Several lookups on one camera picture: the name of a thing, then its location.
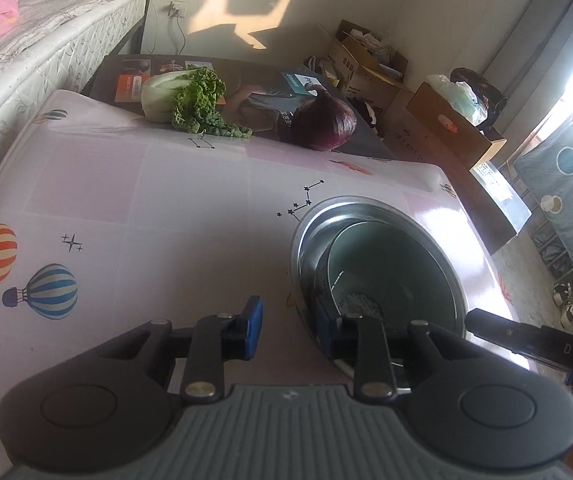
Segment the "teal ceramic bowl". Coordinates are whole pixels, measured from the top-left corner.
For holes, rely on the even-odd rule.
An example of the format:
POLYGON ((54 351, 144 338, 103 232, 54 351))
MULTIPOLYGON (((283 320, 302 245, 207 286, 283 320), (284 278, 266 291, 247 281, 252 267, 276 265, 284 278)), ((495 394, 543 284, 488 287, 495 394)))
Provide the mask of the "teal ceramic bowl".
POLYGON ((419 231, 377 221, 346 226, 323 252, 318 289, 331 312, 372 316, 395 336, 416 320, 464 335, 459 279, 419 231))

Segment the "large steel bowl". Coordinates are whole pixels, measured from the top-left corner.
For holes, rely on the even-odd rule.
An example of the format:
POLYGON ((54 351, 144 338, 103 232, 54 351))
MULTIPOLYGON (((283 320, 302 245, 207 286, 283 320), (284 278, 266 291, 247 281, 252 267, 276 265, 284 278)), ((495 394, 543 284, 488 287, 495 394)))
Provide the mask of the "large steel bowl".
POLYGON ((379 200, 338 196, 309 208, 293 236, 289 275, 308 333, 348 377, 358 321, 381 323, 393 394, 410 390, 403 356, 411 322, 465 334, 467 300, 447 256, 423 226, 379 200))

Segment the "balloon patterned tablecloth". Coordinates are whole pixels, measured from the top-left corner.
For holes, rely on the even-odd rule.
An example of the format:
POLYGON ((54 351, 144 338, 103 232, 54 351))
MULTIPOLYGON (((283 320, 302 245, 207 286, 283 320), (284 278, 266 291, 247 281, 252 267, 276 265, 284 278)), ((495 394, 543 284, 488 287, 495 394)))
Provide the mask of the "balloon patterned tablecloth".
MULTIPOLYGON (((152 318, 186 326, 264 303, 256 356, 230 382, 344 382, 300 321, 297 223, 330 197, 374 198, 424 226, 467 303, 511 318, 491 258, 439 168, 254 136, 198 139, 58 91, 0 167, 16 246, 0 282, 0 400, 23 379, 152 318)), ((9 469, 0 443, 0 476, 9 469)))

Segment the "brown cardboard box with bags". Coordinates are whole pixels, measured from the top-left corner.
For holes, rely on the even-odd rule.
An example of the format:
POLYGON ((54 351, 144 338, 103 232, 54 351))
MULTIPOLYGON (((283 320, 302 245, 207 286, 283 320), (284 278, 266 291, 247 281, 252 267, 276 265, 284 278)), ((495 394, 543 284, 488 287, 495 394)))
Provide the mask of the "brown cardboard box with bags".
POLYGON ((478 130, 428 82, 420 85, 407 110, 469 169, 492 160, 507 143, 495 128, 488 134, 478 130))

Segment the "purple red cabbage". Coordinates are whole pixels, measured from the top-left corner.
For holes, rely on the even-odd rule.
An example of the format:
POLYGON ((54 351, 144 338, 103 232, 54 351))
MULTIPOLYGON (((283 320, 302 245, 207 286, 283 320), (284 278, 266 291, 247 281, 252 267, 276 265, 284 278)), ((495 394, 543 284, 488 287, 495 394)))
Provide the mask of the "purple red cabbage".
POLYGON ((315 97, 296 108, 291 122, 291 136, 296 145, 309 150, 328 152, 347 143, 358 124, 352 107, 316 84, 315 97))

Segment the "black bag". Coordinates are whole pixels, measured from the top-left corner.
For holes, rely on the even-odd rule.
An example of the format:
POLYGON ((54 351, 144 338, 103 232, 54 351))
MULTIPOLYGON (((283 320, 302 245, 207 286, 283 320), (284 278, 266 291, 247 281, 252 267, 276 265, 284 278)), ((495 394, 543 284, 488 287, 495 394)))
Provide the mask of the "black bag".
POLYGON ((465 67, 457 67, 450 73, 449 79, 454 84, 465 82, 473 90, 478 101, 487 112, 486 122, 492 125, 507 105, 507 97, 495 88, 485 77, 465 67))

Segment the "green leafy cabbage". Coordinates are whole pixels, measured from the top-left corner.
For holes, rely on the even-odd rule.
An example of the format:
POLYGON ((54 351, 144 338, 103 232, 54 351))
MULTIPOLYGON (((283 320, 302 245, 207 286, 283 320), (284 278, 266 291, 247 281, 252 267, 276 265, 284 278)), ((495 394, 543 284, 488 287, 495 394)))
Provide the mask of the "green leafy cabbage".
POLYGON ((140 98, 149 122, 198 136, 250 138, 252 129, 227 122, 218 110, 224 92, 226 84, 212 68, 190 65, 187 70, 149 78, 142 84, 140 98))

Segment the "dark low side table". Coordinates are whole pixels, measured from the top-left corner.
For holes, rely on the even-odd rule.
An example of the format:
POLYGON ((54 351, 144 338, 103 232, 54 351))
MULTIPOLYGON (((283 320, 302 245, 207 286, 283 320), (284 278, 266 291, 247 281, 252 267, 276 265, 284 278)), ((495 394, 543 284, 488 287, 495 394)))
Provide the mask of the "dark low side table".
POLYGON ((343 96, 324 77, 306 68, 289 70, 228 58, 173 54, 105 56, 82 94, 142 115, 140 98, 132 91, 152 76, 179 72, 187 65, 207 66, 224 81, 226 92, 218 107, 228 122, 251 128, 256 136, 281 142, 292 140, 289 126, 293 112, 313 98, 311 94, 303 95, 306 84, 322 86, 336 99, 343 96))

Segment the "white plastic bag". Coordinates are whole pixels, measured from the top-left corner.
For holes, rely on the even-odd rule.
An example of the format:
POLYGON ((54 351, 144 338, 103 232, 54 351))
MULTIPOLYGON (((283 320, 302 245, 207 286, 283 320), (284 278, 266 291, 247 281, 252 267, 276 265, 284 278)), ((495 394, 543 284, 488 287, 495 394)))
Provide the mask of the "white plastic bag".
POLYGON ((473 126, 481 125, 488 118, 481 99, 466 82, 452 82, 446 75, 428 75, 425 81, 473 126))

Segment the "open cardboard box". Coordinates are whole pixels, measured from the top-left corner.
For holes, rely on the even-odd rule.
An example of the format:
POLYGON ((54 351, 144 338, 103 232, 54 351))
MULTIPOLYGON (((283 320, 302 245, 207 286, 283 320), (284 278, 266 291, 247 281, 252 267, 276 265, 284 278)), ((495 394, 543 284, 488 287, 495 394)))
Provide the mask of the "open cardboard box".
POLYGON ((386 76, 377 68, 375 58, 359 42, 346 36, 336 39, 324 27, 325 57, 331 62, 339 79, 339 88, 347 98, 357 98, 371 105, 376 115, 388 107, 405 107, 413 92, 401 82, 386 76))

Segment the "white quilted mattress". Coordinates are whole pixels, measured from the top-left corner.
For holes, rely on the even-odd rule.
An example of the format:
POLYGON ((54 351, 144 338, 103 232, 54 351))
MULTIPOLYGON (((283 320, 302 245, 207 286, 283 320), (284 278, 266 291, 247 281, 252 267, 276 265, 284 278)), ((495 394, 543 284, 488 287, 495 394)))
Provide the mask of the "white quilted mattress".
POLYGON ((21 0, 0 38, 0 162, 56 90, 79 92, 145 18, 148 0, 21 0))

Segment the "white wall socket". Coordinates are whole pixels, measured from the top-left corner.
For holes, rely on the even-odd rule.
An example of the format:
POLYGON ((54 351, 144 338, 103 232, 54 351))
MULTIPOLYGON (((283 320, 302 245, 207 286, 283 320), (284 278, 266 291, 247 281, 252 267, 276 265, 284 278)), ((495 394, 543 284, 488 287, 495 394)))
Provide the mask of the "white wall socket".
POLYGON ((171 18, 185 18, 188 13, 189 3, 183 0, 172 0, 169 2, 168 15, 171 18))

